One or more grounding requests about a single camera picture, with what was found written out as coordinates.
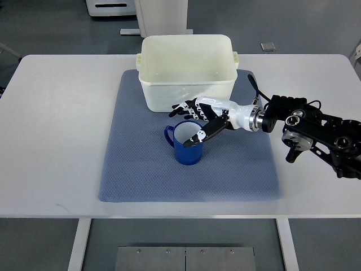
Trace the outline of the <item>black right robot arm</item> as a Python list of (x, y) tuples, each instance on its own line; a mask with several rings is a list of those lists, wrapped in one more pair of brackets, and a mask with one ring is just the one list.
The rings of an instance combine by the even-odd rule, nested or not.
[(283, 121), (283, 143), (289, 147), (286, 161), (294, 163), (311, 151), (330, 165), (338, 178), (360, 179), (360, 122), (326, 115), (305, 98), (274, 95), (265, 109), (256, 113), (254, 125), (273, 131)]

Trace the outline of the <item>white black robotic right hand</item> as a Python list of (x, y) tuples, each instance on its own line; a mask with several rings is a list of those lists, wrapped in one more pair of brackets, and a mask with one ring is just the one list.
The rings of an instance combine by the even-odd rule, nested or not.
[(261, 107), (255, 104), (240, 106), (230, 100), (221, 100), (213, 97), (198, 97), (172, 106), (169, 117), (183, 115), (184, 119), (206, 121), (200, 131), (187, 139), (184, 147), (192, 147), (210, 140), (224, 129), (245, 129), (256, 132), (256, 118)]

